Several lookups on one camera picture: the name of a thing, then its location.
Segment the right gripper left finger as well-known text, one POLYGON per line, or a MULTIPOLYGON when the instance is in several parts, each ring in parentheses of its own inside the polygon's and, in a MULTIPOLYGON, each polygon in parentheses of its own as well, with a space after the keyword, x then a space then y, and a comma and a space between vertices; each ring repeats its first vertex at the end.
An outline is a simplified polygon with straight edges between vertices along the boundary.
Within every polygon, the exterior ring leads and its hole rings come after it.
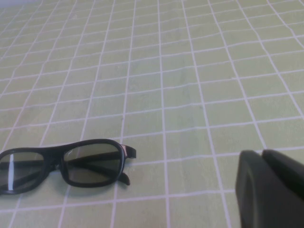
POLYGON ((240 153, 236 187, 243 228, 302 228, 304 197, 289 190, 252 150, 240 153))

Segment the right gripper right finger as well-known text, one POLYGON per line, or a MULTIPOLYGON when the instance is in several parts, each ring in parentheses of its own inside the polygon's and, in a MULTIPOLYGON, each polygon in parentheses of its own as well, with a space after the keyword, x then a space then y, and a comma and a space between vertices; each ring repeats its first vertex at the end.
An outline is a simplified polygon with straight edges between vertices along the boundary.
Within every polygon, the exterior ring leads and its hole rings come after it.
POLYGON ((304 165, 278 151, 263 150, 262 158, 281 180, 297 196, 304 196, 304 165))

